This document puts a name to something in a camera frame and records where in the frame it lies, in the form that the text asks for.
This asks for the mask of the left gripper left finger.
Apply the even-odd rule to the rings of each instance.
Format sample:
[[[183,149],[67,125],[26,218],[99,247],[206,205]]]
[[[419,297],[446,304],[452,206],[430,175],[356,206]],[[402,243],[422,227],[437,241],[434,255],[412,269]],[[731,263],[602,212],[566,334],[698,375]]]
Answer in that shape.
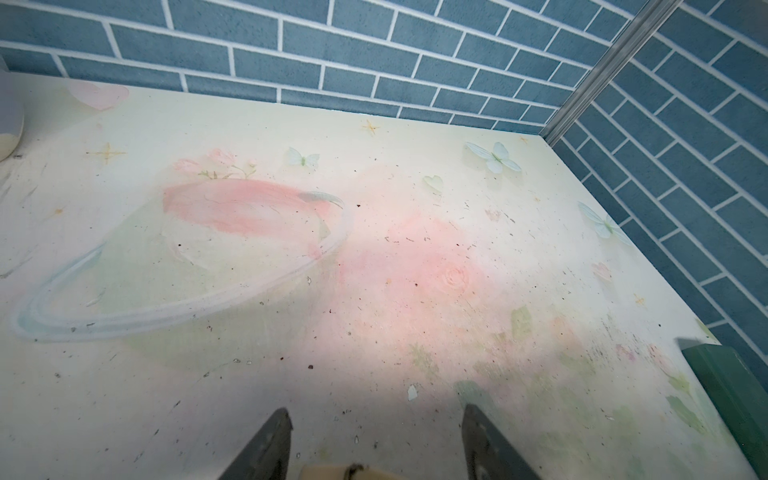
[[[285,480],[291,449],[292,422],[286,408],[275,410],[219,480]]]

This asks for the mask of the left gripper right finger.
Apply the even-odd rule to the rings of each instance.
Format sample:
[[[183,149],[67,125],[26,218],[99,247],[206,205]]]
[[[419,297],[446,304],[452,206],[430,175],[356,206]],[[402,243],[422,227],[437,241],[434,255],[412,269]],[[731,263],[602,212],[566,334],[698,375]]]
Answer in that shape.
[[[477,405],[465,406],[461,430],[469,480],[540,479]]]

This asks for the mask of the brown cardboard paper box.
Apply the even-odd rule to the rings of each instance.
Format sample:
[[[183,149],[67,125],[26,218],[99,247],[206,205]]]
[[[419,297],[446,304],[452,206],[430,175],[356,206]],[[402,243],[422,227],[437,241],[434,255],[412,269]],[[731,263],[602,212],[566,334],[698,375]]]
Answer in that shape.
[[[359,463],[305,465],[299,480],[405,480],[405,477]]]

